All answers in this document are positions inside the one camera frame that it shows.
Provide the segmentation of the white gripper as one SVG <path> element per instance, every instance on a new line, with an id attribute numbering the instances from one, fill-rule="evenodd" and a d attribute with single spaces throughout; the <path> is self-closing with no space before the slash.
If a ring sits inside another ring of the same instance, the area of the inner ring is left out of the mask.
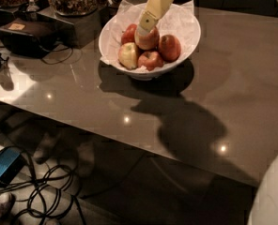
<path id="1" fill-rule="evenodd" d="M 172 5 L 173 0 L 147 0 L 137 25 L 137 33 L 147 36 Z"/>

